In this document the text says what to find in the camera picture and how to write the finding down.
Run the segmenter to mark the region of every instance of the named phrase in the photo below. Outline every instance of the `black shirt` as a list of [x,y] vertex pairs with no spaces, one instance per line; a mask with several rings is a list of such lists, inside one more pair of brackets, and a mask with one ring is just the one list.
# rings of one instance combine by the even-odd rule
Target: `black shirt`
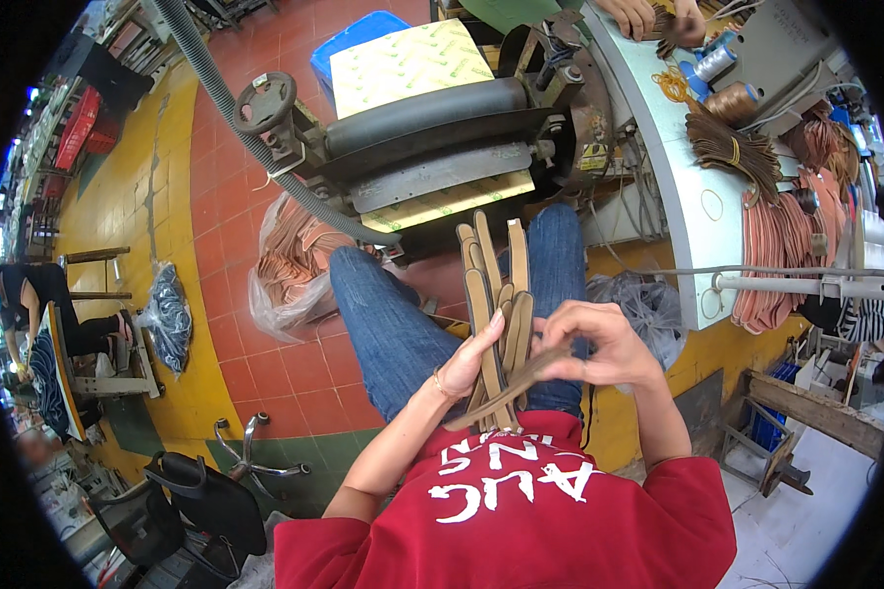
[[58,264],[7,264],[2,267],[3,297],[6,306],[0,308],[0,324],[4,330],[16,326],[16,315],[29,319],[29,310],[20,303],[24,281],[28,280],[39,299],[39,316],[42,317],[46,303],[56,300],[59,289],[69,291],[66,274]]

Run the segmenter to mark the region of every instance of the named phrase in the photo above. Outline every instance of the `brown thread spool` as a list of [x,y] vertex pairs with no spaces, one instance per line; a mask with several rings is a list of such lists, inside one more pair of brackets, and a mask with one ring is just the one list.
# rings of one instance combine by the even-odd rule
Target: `brown thread spool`
[[726,124],[739,123],[743,117],[756,111],[756,89],[743,82],[733,82],[727,88],[704,99],[707,110]]

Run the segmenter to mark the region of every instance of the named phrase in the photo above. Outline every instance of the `yellow painted floor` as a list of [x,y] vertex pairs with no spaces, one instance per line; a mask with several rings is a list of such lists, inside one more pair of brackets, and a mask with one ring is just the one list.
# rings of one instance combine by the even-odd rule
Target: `yellow painted floor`
[[[129,114],[121,139],[82,197],[77,198],[79,179],[66,191],[55,253],[130,246],[131,252],[120,256],[123,284],[119,288],[132,293],[133,298],[126,301],[130,310],[147,302],[157,260],[168,259],[176,265],[193,318],[190,359],[178,379],[154,360],[166,393],[144,401],[166,450],[199,454],[216,466],[203,442],[212,436],[213,422],[219,417],[229,419],[234,438],[242,437],[242,425],[213,350],[193,252],[189,144],[198,84],[192,68],[183,61],[170,69],[137,112]],[[105,266],[101,262],[70,266],[69,283],[72,290],[105,290]],[[82,321],[110,315],[119,307],[112,300],[75,302]],[[106,419],[102,429],[107,441],[93,455],[138,482],[150,457],[122,450]]]

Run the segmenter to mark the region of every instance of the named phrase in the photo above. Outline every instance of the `pink leather piece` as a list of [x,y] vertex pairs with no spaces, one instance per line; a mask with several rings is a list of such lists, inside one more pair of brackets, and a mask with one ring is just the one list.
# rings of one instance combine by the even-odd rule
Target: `pink leather piece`
[[[847,214],[839,200],[841,187],[834,175],[821,169],[818,174],[800,169],[797,184],[812,187],[818,194],[819,207],[812,216],[802,212],[796,199],[788,192],[779,194],[774,206],[761,199],[743,210],[744,265],[771,268],[804,268],[830,266],[841,239]],[[745,192],[744,201],[752,198]],[[812,254],[811,235],[828,236],[824,256]],[[746,277],[784,278],[785,274],[743,272]],[[752,334],[777,329],[789,314],[805,301],[806,295],[741,290],[733,305],[731,321]]]

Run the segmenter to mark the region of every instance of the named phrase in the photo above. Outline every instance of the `hand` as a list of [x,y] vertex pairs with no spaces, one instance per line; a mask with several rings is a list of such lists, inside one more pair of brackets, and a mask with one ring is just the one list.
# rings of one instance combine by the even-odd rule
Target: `hand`
[[679,21],[681,35],[679,40],[683,47],[699,47],[707,33],[707,21],[700,13],[696,0],[675,0],[675,17]]
[[642,41],[655,27],[655,11],[647,0],[596,0],[596,4],[612,15],[626,39]]
[[478,336],[472,336],[458,347],[455,354],[439,369],[439,385],[453,402],[471,394],[482,368],[482,354],[504,331],[504,315],[495,311],[491,323]]
[[533,352],[583,336],[596,344],[597,352],[586,360],[564,358],[543,371],[543,380],[561,378],[592,384],[652,383],[663,376],[658,360],[614,303],[596,304],[565,300],[547,319],[534,318]]

